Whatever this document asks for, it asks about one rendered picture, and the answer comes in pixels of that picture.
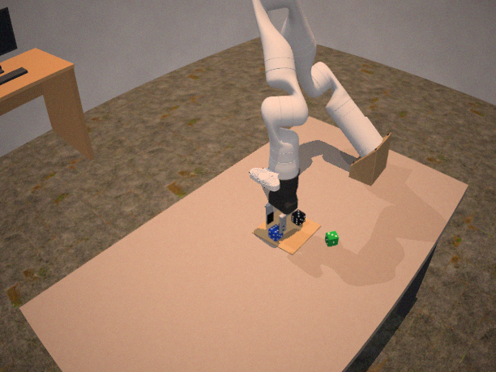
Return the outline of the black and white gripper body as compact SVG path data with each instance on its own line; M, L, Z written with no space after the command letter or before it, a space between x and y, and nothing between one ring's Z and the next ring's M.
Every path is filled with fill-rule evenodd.
M250 178L269 189L268 202L285 215L297 209L299 155L291 162L278 162L269 156L268 168L253 168Z

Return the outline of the orange flat square mat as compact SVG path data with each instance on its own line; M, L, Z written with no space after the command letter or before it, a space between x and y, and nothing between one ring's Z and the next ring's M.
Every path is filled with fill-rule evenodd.
M266 224L266 221L264 221L252 233L293 255L321 227L321 225L307 218L302 224L296 225L291 221L290 214L287 216L286 230L283 232L283 237L275 242L268 236L268 230L275 224L279 225L279 215L281 214L282 212L277 210L274 213L274 220L270 224Z

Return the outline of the black die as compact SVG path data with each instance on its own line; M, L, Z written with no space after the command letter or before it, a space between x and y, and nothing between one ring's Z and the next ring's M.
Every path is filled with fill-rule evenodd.
M300 211L299 209L296 210L294 213L292 213L292 219L291 219L291 221L294 224L300 225L303 222L305 222L305 220L306 220L306 214L304 212Z

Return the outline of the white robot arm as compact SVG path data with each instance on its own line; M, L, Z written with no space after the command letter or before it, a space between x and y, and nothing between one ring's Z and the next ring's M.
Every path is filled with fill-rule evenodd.
M283 89L289 94L289 96L270 96L261 106L261 114L269 136L270 157L283 163L298 158L298 134L293 130L281 128L301 126L308 118L308 107L297 77L310 97L321 96L330 88L332 95L325 108L326 111L360 157L372 152L381 144L383 138L353 102L328 66L323 62L313 65L317 45L300 1L251 0L251 2L263 46L267 84L272 88ZM289 13L279 33L272 25L267 12L281 8L288 8Z

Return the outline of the blue die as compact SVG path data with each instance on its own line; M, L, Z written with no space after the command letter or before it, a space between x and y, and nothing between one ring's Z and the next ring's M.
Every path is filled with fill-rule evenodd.
M279 226L277 224L275 224L268 230L268 236L275 242L283 237L283 233L279 234L278 230Z

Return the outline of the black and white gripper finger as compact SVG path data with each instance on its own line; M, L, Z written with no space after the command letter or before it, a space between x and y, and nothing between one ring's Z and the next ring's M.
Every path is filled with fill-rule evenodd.
M270 224L273 221L274 211L273 206L270 203L264 205L266 208L266 224Z
M292 214L293 212L291 212L290 214ZM279 234L282 234L286 230L286 220L287 220L287 216L289 216L290 214L285 215L284 213L282 213L281 215L279 215L280 218Z

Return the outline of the green die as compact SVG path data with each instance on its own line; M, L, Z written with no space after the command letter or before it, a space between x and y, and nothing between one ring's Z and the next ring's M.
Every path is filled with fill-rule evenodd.
M336 231L326 233L325 242L327 243L327 246L338 245L338 241L339 241L339 237Z

